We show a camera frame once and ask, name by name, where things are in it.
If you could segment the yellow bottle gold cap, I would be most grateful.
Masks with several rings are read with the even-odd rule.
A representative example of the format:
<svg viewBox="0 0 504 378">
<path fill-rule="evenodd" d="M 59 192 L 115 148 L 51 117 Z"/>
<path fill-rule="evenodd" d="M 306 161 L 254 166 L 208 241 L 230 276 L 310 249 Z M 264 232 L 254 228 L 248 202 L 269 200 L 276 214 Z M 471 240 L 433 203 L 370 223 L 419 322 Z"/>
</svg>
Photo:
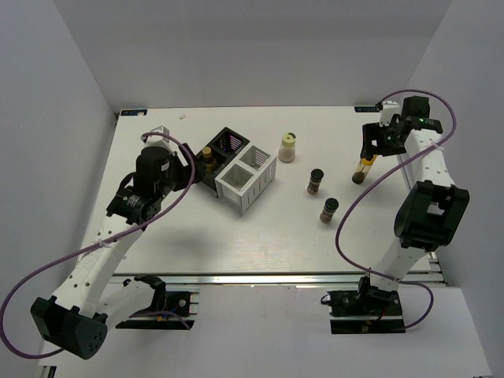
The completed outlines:
<svg viewBox="0 0 504 378">
<path fill-rule="evenodd" d="M 205 146 L 202 149 L 202 158 L 206 166 L 206 171 L 213 173 L 216 169 L 213 159 L 213 151 L 209 146 Z"/>
</svg>

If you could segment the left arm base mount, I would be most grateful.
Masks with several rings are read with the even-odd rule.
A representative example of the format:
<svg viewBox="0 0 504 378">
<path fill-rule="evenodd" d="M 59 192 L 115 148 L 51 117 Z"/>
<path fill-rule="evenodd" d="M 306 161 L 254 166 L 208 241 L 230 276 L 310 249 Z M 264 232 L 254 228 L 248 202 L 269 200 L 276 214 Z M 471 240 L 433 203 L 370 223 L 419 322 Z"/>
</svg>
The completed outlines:
<svg viewBox="0 0 504 378">
<path fill-rule="evenodd" d="M 195 322 L 193 317 L 198 313 L 197 291 L 166 288 L 159 277 L 147 274 L 126 279 L 123 286 L 132 282 L 148 284 L 154 289 L 154 297 L 149 307 L 136 311 L 134 317 L 119 323 L 116 329 L 191 330 Z"/>
</svg>

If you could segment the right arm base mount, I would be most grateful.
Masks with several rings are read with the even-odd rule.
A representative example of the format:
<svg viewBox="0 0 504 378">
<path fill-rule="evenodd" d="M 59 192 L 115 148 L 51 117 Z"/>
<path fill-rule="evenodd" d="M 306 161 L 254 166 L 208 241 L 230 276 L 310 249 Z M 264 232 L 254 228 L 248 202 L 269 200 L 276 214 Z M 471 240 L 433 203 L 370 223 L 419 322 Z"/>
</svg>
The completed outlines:
<svg viewBox="0 0 504 378">
<path fill-rule="evenodd" d="M 397 291 L 391 292 L 391 299 L 363 296 L 357 291 L 328 291 L 321 297 L 320 303 L 329 308 L 333 335 L 406 332 Z"/>
</svg>

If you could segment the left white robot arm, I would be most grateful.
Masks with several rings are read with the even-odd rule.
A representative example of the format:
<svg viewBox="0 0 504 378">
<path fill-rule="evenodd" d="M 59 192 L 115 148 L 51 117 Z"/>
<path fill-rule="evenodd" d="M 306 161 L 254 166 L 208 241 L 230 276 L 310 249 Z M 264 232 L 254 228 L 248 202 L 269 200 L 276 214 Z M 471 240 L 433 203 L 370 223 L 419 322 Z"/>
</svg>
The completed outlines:
<svg viewBox="0 0 504 378">
<path fill-rule="evenodd" d="M 123 178 L 106 208 L 97 250 L 82 257 L 50 298 L 37 298 L 31 306 L 35 325 L 47 342 L 87 360 L 98 352 L 110 329 L 135 314 L 150 316 L 167 309 L 165 282 L 146 273 L 108 297 L 102 293 L 148 222 L 160 213 L 166 196 L 197 183 L 204 171 L 186 143 L 180 152 L 163 141 L 146 143 L 135 171 Z"/>
</svg>

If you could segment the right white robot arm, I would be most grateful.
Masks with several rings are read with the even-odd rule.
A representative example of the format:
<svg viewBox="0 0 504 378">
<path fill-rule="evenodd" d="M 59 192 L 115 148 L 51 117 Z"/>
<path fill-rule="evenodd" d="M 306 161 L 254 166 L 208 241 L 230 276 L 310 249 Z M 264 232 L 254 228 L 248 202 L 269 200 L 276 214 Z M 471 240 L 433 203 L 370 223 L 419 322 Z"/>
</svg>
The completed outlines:
<svg viewBox="0 0 504 378">
<path fill-rule="evenodd" d="M 394 301 L 398 282 L 427 253 L 448 245 L 469 204 L 469 192 L 456 186 L 440 146 L 443 129 L 430 116 L 429 100 L 410 96 L 401 106 L 380 105 L 380 120 L 362 127 L 357 173 L 367 176 L 379 156 L 400 157 L 409 194 L 394 222 L 395 241 L 359 281 L 356 306 L 375 313 Z"/>
</svg>

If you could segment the amber bottle orange cap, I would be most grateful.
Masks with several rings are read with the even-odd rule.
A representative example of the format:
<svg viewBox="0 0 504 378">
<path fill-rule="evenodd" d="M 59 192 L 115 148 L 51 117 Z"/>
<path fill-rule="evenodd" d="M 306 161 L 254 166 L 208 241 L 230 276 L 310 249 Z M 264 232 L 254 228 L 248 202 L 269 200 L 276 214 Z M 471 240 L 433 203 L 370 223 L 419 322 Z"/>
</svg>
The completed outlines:
<svg viewBox="0 0 504 378">
<path fill-rule="evenodd" d="M 366 159 L 365 157 L 361 158 L 357 168 L 355 169 L 351 180 L 355 184 L 362 184 L 365 181 L 365 178 L 369 174 L 377 156 L 373 155 L 370 159 Z"/>
</svg>

